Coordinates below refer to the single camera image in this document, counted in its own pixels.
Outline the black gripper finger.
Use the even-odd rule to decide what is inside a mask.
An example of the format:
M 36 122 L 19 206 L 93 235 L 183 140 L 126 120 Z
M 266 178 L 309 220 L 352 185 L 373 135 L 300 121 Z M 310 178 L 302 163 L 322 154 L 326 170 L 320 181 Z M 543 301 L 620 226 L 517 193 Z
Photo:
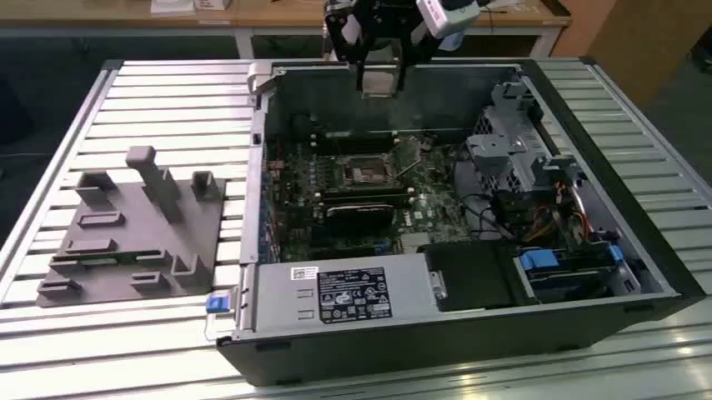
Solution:
M 397 90 L 405 86 L 405 78 L 410 67 L 428 62 L 441 44 L 441 40 L 429 31 L 416 1 L 402 1 L 405 9 L 397 19 L 401 57 L 398 62 Z
M 356 73 L 356 90 L 362 91 L 366 59 L 376 42 L 374 1 L 326 1 L 325 26 L 337 60 Z

